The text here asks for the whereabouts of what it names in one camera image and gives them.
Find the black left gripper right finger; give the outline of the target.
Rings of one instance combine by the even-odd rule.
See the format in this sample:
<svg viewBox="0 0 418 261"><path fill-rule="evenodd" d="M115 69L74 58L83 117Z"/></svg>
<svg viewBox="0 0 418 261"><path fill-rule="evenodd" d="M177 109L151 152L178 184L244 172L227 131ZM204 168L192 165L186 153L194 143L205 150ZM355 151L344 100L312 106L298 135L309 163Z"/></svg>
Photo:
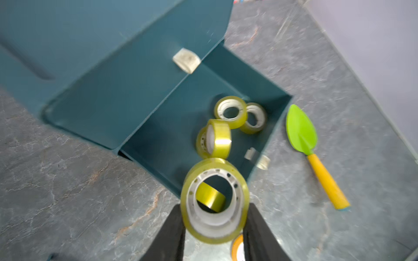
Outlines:
<svg viewBox="0 0 418 261"><path fill-rule="evenodd" d="M243 244L246 261L291 261L253 203L249 204Z"/></svg>

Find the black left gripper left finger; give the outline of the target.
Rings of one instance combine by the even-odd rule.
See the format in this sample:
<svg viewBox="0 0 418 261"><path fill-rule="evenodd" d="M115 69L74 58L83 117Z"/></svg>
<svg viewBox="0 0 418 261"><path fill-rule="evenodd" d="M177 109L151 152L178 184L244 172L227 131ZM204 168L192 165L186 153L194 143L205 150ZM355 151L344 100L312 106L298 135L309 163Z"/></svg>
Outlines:
<svg viewBox="0 0 418 261"><path fill-rule="evenodd" d="M182 261L186 227L181 207L175 205L140 261Z"/></svg>

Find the yellow-green tape roll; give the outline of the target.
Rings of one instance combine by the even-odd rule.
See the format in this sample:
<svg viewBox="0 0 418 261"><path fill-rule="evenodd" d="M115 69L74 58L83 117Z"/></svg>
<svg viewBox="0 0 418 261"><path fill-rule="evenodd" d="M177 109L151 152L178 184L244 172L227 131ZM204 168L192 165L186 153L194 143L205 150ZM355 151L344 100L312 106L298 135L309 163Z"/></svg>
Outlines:
<svg viewBox="0 0 418 261"><path fill-rule="evenodd" d="M231 203L221 213L208 213L198 206L198 187L213 176L225 179L232 189ZM208 158L193 166L186 175L180 200L186 229L204 243L227 243L235 239L246 225L249 189L240 172L224 159Z"/></svg>
<svg viewBox="0 0 418 261"><path fill-rule="evenodd" d="M247 103L247 120L239 129L246 134L255 134L263 130L267 122L267 114L258 103Z"/></svg>
<svg viewBox="0 0 418 261"><path fill-rule="evenodd" d="M227 159L232 145L231 130L224 120L210 119L200 130L196 140L196 150L203 159Z"/></svg>
<svg viewBox="0 0 418 261"><path fill-rule="evenodd" d="M196 199L210 210L219 213L224 208L226 197L207 183L202 182L197 188Z"/></svg>
<svg viewBox="0 0 418 261"><path fill-rule="evenodd" d="M225 112L231 108L237 110L237 115L228 118ZM226 121L231 129L238 129L247 121L247 104L237 96L226 96L216 103L214 107L214 116L217 119Z"/></svg>

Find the teal drawer cabinet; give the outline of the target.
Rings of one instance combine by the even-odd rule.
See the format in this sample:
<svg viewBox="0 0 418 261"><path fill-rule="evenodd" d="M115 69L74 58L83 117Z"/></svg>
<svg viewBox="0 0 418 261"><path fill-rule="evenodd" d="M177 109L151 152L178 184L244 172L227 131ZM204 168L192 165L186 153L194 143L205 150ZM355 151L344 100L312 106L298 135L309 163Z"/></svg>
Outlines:
<svg viewBox="0 0 418 261"><path fill-rule="evenodd" d="M260 104L232 132L248 179L292 97L224 46L232 1L2 1L1 86L43 123L113 151L180 195L216 102Z"/></svg>

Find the orange tape roll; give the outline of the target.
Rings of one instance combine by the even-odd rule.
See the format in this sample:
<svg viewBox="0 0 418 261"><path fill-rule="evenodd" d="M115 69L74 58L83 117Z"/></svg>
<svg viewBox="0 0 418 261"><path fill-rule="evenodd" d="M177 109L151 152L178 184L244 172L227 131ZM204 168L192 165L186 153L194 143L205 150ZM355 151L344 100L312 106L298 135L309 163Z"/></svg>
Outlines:
<svg viewBox="0 0 418 261"><path fill-rule="evenodd" d="M234 241L231 247L232 261L245 261L243 234L240 234Z"/></svg>

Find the green toy shovel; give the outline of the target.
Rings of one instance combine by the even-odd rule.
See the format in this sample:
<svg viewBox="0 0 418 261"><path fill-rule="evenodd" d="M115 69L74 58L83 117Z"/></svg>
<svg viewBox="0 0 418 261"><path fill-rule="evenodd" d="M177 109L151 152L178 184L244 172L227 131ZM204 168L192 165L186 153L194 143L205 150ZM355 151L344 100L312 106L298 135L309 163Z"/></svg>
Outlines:
<svg viewBox="0 0 418 261"><path fill-rule="evenodd" d="M330 202L337 210L344 210L351 205L332 175L322 164L313 150L317 144L315 126L306 113L297 105L290 106L286 117L286 133L292 147L306 155L318 181L322 185Z"/></svg>

